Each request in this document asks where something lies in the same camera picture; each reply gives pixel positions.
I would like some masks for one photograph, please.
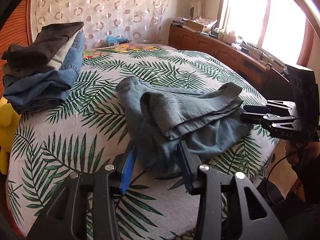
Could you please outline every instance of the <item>window frame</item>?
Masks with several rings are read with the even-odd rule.
[[[270,9],[271,9],[271,0],[267,0],[267,8],[266,8],[265,16],[262,22],[261,35],[259,37],[258,43],[255,44],[255,46],[261,50],[263,50],[262,44],[267,31],[267,26],[268,26],[268,21],[270,16]],[[219,29],[224,29],[224,30],[226,29],[228,24],[229,13],[230,13],[229,0],[220,0],[218,16],[217,16],[218,21],[216,24]],[[310,59],[311,50],[312,50],[313,38],[314,38],[313,27],[308,21],[308,19],[306,18],[306,27],[305,27],[303,44],[302,44],[299,59],[297,61],[298,65],[301,65],[304,67],[307,66]]]

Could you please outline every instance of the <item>hand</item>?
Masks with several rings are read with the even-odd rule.
[[[320,154],[320,143],[310,141],[305,147],[305,143],[293,143],[287,141],[285,144],[285,155],[287,157],[287,161],[292,166],[295,166],[299,163],[298,158],[298,150],[303,148],[304,158],[311,161],[316,159]]]

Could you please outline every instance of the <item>person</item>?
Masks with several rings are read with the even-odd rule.
[[[283,226],[289,240],[320,239],[320,143],[287,142],[285,150],[288,163],[303,185],[306,202],[295,193],[289,192],[285,199],[278,198],[277,201],[273,199],[267,203]],[[275,185],[268,181],[266,183],[271,187],[270,198],[272,198],[272,195],[276,195],[272,194],[276,192]],[[267,200],[263,186],[259,186],[258,191]]]

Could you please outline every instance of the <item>floral blanket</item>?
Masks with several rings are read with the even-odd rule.
[[[95,49],[84,56],[84,66],[65,104],[22,116],[15,135],[8,200],[25,235],[66,176],[73,171],[96,172],[126,149],[129,136],[125,109],[115,92],[122,78],[135,75],[152,85],[207,91],[232,81],[243,87],[240,96],[245,103],[266,103],[242,77],[205,53],[154,46]],[[257,186],[277,144],[277,139],[255,125],[250,135],[225,153],[203,162],[228,174],[242,171]],[[164,240],[194,235],[199,196],[186,193],[181,174],[156,177],[136,163],[129,190],[115,201],[123,239]],[[90,208],[87,236],[93,237]]]

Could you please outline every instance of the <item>cabinet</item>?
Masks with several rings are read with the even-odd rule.
[[[227,43],[171,26],[169,46],[179,50],[196,50],[207,53],[241,75],[255,89],[261,90],[266,71],[265,66],[255,58],[233,49]]]

